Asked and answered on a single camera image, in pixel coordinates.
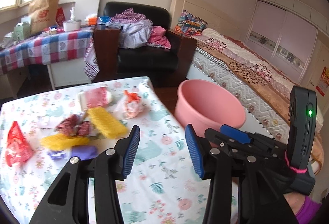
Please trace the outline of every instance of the red plastic bag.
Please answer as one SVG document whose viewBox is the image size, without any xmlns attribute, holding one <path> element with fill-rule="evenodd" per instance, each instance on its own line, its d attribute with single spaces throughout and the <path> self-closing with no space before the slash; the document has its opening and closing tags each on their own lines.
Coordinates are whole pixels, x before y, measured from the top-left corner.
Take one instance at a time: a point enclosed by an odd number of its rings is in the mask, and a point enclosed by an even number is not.
<svg viewBox="0 0 329 224">
<path fill-rule="evenodd" d="M 24 137 L 17 121 L 14 121 L 8 133 L 6 163 L 8 166 L 21 166 L 33 155 L 33 150 Z"/>
</svg>

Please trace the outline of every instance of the red card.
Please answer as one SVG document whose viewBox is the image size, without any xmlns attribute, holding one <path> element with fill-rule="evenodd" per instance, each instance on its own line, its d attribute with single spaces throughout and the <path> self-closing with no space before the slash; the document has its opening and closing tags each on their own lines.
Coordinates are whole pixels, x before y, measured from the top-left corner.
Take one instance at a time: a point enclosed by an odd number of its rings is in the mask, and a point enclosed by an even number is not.
<svg viewBox="0 0 329 224">
<path fill-rule="evenodd" d="M 59 9 L 57 10 L 57 15 L 56 15 L 56 22 L 57 22 L 57 25 L 58 25 L 59 27 L 62 27 L 64 21 L 65 21 L 65 15 L 64 15 L 63 8 L 59 8 Z"/>
</svg>

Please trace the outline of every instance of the floral tablecloth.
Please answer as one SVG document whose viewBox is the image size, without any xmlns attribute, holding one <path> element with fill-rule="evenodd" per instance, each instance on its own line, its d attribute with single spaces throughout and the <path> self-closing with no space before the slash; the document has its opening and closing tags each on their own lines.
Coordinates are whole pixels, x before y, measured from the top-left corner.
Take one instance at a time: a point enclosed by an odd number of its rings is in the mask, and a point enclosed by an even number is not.
<svg viewBox="0 0 329 224">
<path fill-rule="evenodd" d="M 121 120 L 129 130 L 134 124 L 141 130 L 132 172 L 125 181 L 117 181 L 125 224 L 202 223 L 210 182 L 200 180 L 195 174 L 184 130 L 160 102 L 146 77 L 70 87 L 5 103 L 0 112 L 0 195 L 8 208 L 21 224 L 28 224 L 43 195 L 68 161 L 52 161 L 40 146 L 37 116 L 52 116 L 60 122 L 70 114 L 80 112 L 79 92 L 100 86 L 107 86 L 114 97 L 108 109 L 110 112 L 125 89 L 137 92 L 143 98 L 144 111 L 134 119 Z M 4 160 L 7 134 L 14 120 L 18 121 L 35 151 L 21 168 L 10 168 Z M 116 140 L 100 134 L 92 140 L 99 153 L 115 143 Z M 96 223 L 93 182 L 93 179 L 89 180 L 90 224 Z M 233 218 L 237 212 L 236 191 L 234 189 L 232 193 Z"/>
</svg>

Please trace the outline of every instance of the tissue box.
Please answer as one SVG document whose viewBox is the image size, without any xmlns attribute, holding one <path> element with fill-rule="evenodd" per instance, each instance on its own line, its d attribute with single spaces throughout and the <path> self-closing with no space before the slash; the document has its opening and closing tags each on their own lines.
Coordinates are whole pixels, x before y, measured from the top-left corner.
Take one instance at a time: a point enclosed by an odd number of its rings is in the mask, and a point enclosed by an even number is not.
<svg viewBox="0 0 329 224">
<path fill-rule="evenodd" d="M 18 41 L 25 40 L 31 35 L 31 26 L 28 22 L 20 22 L 14 27 Z"/>
</svg>

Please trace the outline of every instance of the blue gripper pad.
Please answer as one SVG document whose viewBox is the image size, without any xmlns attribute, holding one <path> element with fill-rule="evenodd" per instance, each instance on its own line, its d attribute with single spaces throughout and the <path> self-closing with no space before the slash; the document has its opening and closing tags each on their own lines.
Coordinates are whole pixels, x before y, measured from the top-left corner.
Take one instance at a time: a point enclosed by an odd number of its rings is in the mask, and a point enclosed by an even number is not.
<svg viewBox="0 0 329 224">
<path fill-rule="evenodd" d="M 251 139 L 247 135 L 247 133 L 240 131 L 238 129 L 235 129 L 233 127 L 230 127 L 227 124 L 223 124 L 220 127 L 220 133 L 237 140 L 239 143 L 245 144 L 245 143 L 250 143 Z"/>
</svg>

